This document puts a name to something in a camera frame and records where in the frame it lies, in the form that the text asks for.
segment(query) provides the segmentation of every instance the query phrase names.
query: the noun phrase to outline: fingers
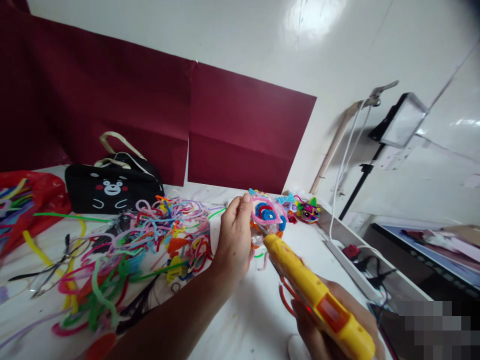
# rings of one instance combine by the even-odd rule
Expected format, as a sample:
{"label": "fingers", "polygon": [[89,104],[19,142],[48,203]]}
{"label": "fingers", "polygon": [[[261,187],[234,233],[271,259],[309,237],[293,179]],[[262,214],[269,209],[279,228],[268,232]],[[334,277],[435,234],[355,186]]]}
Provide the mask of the fingers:
{"label": "fingers", "polygon": [[236,220],[240,224],[248,224],[253,206],[252,197],[246,192],[245,195],[237,196],[231,201],[221,219],[229,223]]}
{"label": "fingers", "polygon": [[339,283],[334,281],[328,281],[319,276],[321,281],[330,290],[331,294],[343,305],[345,309],[353,314],[359,324],[365,328],[367,332],[377,332],[377,322],[374,316],[364,308],[360,303],[347,290],[343,288]]}
{"label": "fingers", "polygon": [[252,197],[248,192],[243,195],[241,198],[240,205],[238,207],[238,212],[236,214],[236,221],[239,224],[250,226],[250,216],[252,215],[252,208],[254,207],[254,202]]}
{"label": "fingers", "polygon": [[312,360],[331,359],[330,352],[325,345],[324,338],[317,329],[315,322],[301,301],[293,299],[291,307],[295,312],[296,327],[305,343]]}
{"label": "fingers", "polygon": [[340,284],[334,281],[328,281],[320,276],[319,278],[327,286],[338,302],[351,312],[358,323],[370,334],[375,343],[375,357],[377,359],[385,359],[385,349],[379,338],[377,321],[370,311],[360,305],[360,303]]}
{"label": "fingers", "polygon": [[226,208],[225,212],[221,216],[221,221],[228,221],[229,223],[233,223],[235,218],[237,217],[237,209],[239,208],[240,201],[242,200],[241,196],[237,196],[234,198],[230,205]]}

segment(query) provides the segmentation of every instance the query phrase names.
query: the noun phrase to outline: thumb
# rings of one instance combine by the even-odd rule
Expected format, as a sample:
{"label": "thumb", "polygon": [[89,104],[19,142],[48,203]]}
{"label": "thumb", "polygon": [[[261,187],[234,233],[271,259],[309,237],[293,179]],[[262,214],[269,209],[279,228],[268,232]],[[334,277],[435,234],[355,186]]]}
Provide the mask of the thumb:
{"label": "thumb", "polygon": [[240,225],[249,226],[253,207],[254,203],[252,201],[252,196],[246,192],[240,200],[240,205],[238,206],[238,212],[236,214],[236,221]]}
{"label": "thumb", "polygon": [[329,360],[331,359],[330,352],[325,345],[324,338],[317,329],[312,316],[305,307],[305,305],[298,300],[291,301],[291,307],[295,312],[296,327],[303,342],[305,343],[312,360]]}

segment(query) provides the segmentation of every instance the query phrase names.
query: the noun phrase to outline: hand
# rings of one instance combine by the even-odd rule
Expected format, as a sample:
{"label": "hand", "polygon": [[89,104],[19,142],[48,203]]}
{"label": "hand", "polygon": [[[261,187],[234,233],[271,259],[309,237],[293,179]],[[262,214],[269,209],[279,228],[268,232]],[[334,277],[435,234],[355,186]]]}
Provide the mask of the hand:
{"label": "hand", "polygon": [[250,215],[253,201],[249,193],[232,200],[221,216],[218,247],[211,267],[227,274],[228,280],[238,284],[249,270],[252,235]]}
{"label": "hand", "polygon": [[[379,339],[379,330],[374,316],[354,299],[341,285],[320,277],[332,295],[350,311],[361,326],[370,334],[375,343],[375,357],[385,360],[385,349]],[[303,303],[292,300],[291,306],[295,312],[296,326],[312,360],[347,359],[343,351],[326,333],[320,332]]]}

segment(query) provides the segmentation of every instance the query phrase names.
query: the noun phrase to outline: yellow glue gun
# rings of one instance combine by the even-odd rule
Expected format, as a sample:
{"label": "yellow glue gun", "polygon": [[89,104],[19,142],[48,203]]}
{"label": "yellow glue gun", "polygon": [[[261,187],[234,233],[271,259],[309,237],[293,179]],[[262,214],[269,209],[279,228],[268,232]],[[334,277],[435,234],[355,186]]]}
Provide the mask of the yellow glue gun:
{"label": "yellow glue gun", "polygon": [[277,235],[263,233],[270,260],[281,277],[285,277],[300,300],[307,306],[319,330],[325,331],[354,360],[372,360],[375,344],[370,334],[353,314],[330,293],[329,288],[304,265],[302,260]]}

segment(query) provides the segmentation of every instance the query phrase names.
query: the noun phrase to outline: right hand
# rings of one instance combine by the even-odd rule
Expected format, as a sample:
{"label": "right hand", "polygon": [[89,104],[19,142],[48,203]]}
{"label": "right hand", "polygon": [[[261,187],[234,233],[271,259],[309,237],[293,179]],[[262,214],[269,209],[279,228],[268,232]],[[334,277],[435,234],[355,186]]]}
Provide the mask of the right hand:
{"label": "right hand", "polygon": [[[375,357],[378,360],[385,360],[385,349],[380,341],[377,321],[374,316],[360,305],[340,284],[328,281],[322,277],[319,278],[328,287],[331,294],[345,309],[353,314],[360,325],[370,334],[375,344]],[[303,339],[312,360],[347,359],[335,341],[325,332],[320,332],[317,329],[317,325],[301,301],[292,300],[291,307],[295,312],[298,333]]]}

